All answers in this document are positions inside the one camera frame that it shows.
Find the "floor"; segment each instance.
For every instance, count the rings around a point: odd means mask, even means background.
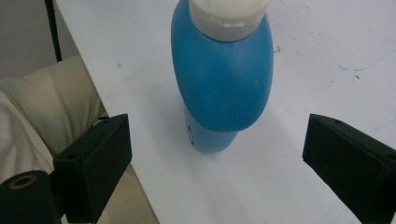
[[[78,50],[55,5],[63,58]],[[0,78],[21,77],[56,63],[44,1],[0,1]]]

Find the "plastic bottle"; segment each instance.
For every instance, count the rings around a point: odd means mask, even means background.
[[[268,0],[180,0],[172,57],[194,147],[219,152],[267,103],[274,52]]]

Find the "blue plastic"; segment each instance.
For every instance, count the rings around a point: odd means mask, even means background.
[[[181,0],[172,19],[171,44],[177,85],[193,118],[188,123],[196,121],[207,135],[229,135],[228,142],[260,117],[271,90],[274,63],[266,16],[252,35],[221,42],[196,29],[189,1]],[[195,147],[205,145],[198,143],[193,130],[191,134]]]

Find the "tabletop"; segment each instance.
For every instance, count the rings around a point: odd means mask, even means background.
[[[309,114],[396,148],[396,3],[271,1],[274,78],[260,119],[215,155],[186,132],[170,49],[177,0],[57,0],[161,223],[359,223],[303,162]]]

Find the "white lid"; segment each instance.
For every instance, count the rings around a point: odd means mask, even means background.
[[[253,33],[269,0],[189,0],[195,27],[220,41],[235,41]]]

